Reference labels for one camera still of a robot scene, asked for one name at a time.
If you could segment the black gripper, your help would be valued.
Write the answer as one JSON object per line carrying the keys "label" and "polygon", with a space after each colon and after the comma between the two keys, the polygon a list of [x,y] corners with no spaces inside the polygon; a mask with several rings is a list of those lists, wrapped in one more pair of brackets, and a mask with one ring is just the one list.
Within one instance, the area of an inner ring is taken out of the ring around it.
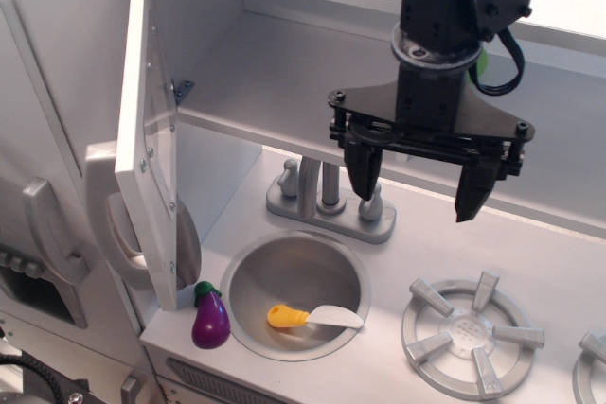
{"label": "black gripper", "polygon": [[[485,41],[497,37],[517,67],[509,82],[489,86],[468,70]],[[527,121],[483,100],[512,92],[525,58],[509,29],[453,37],[445,44],[417,38],[395,27],[392,50],[399,64],[395,81],[328,96],[334,110],[330,137],[343,150],[352,190],[372,198],[383,152],[394,151],[461,166],[455,197],[456,221],[473,220],[497,180],[519,175],[524,146],[535,133]]]}

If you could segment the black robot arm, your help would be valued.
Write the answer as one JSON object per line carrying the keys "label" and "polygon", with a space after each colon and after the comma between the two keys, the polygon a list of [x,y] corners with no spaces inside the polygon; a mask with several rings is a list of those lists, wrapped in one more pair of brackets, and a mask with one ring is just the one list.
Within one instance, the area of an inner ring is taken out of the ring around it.
{"label": "black robot arm", "polygon": [[330,136],[362,200],[372,200],[388,150],[459,165],[461,222],[476,216],[497,182],[519,174],[534,127],[490,98],[511,93],[521,80],[485,85],[479,59],[485,43],[499,40],[523,70],[525,57],[509,28],[530,12],[530,0],[401,0],[391,39],[396,81],[328,97]]}

